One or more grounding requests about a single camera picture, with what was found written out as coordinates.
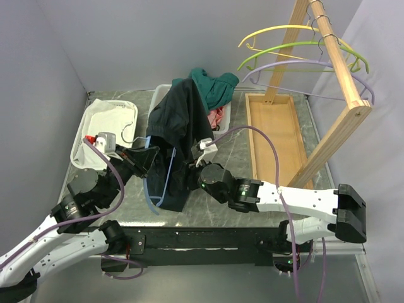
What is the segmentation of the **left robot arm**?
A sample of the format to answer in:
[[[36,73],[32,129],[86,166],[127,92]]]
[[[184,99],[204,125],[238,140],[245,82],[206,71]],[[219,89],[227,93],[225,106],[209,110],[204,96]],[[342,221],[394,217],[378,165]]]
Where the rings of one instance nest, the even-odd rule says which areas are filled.
[[[132,178],[146,177],[159,152],[149,148],[117,147],[119,158],[103,171],[81,169],[68,183],[68,193],[25,240],[1,256],[1,302],[21,302],[44,278],[94,254],[121,252],[128,240],[115,220],[99,227],[93,223],[122,202],[124,186]]]

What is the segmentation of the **blue hanger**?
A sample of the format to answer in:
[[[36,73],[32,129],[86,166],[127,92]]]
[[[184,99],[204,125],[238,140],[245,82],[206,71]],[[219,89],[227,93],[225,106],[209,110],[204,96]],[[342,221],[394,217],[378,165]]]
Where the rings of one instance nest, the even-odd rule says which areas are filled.
[[[151,136],[137,136],[134,137],[131,141],[127,140],[124,137],[125,130],[132,125],[133,122],[129,122],[123,127],[121,131],[121,139],[123,140],[123,142],[132,145],[136,141],[142,140],[145,142],[145,148],[153,147]],[[143,178],[143,191],[145,194],[146,203],[151,212],[157,216],[159,216],[159,211],[157,209],[163,205],[163,202],[167,195],[170,173],[176,156],[176,151],[177,151],[176,148],[172,149],[170,154],[169,167],[167,169],[167,175],[165,176],[165,180],[162,181],[158,187],[156,185],[154,186],[152,185],[152,181],[157,181],[157,177]]]

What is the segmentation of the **dark navy shorts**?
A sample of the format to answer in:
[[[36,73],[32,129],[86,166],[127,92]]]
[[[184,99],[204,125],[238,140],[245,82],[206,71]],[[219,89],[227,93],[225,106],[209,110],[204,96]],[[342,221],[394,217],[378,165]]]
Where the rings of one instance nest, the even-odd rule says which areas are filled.
[[[181,212],[191,193],[189,164],[194,161],[192,147],[204,138],[214,138],[207,113],[195,82],[188,78],[172,85],[162,101],[148,117],[146,135],[160,151],[147,177],[157,177],[157,187],[165,180],[170,154],[176,156],[170,173],[167,195],[161,206],[164,210]]]

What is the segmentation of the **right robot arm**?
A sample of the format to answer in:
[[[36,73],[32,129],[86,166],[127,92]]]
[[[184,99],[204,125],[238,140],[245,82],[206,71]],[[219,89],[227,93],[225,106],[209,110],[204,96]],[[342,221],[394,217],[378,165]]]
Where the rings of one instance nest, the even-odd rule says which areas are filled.
[[[328,236],[353,244],[367,240],[367,205],[348,184],[320,190],[277,187],[266,181],[234,177],[218,163],[204,163],[191,166],[189,187],[204,190],[238,212],[301,215],[301,220],[287,219],[279,224],[276,244],[286,252]]]

